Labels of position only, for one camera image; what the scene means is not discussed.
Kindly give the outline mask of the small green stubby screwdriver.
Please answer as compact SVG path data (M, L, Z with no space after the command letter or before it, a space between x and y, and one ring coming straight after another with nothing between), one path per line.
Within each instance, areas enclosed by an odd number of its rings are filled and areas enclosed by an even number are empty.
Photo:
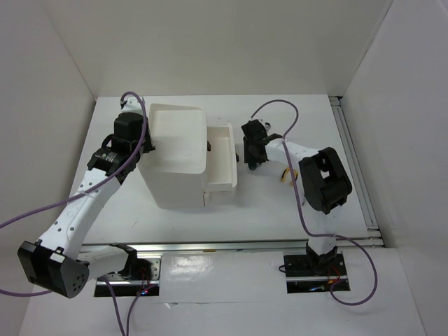
M248 163L248 168L249 168L251 171L255 171L260 165L261 165L261 164L260 164L260 163L257 163L257 162L250 162L250 163Z

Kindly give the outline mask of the white drawer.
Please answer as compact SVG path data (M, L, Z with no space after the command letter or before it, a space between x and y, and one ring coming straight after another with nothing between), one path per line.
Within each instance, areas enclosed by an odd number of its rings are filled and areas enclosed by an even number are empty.
M211 151L206 154L206 184L209 193L233 192L237 187L235 138L230 123L207 127Z

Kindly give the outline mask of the white drawer cabinet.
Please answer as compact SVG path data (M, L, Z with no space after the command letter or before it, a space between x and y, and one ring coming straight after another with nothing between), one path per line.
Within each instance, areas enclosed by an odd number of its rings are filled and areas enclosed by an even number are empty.
M138 168L158 207L205 206L207 113L199 107L151 104L148 112L153 145Z

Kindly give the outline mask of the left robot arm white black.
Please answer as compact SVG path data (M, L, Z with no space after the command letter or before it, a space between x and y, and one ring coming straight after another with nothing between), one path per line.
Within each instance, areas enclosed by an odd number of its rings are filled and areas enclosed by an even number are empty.
M81 246L98 215L120 189L143 155L154 151L144 99L126 92L113 133L101 143L87 164L75 195L51 227L35 242L24 241L17 255L27 280L66 298L76 297L86 283L106 274L122 279L140 274L149 279L150 262L121 243L81 253Z

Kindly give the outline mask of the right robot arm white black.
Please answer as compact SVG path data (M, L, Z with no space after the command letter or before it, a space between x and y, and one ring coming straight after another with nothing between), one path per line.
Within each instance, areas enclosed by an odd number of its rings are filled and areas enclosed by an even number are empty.
M305 265L312 274L322 274L336 259L340 213L353 190L337 151L331 147L308 148L286 141L279 134L269 135L259 120L250 120L241 129L248 168L254 170L269 161L286 165L293 174L300 220L305 220L303 205L313 209L314 228L302 225L309 235Z

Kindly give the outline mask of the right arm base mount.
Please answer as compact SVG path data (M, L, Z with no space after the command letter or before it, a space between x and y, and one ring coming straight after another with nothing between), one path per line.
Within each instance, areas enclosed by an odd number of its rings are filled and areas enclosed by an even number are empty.
M312 267L305 251L283 252L278 270L285 276L287 294L348 292L351 290L343 253L320 268Z

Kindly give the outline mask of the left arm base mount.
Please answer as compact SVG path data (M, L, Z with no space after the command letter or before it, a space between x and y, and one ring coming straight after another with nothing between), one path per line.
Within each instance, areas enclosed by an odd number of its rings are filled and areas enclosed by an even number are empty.
M139 259L146 262L143 266L138 267L133 275L123 276L119 273L104 275L116 297L135 297L140 291L143 291L144 297L157 297L160 294L162 256L143 253L139 255Z

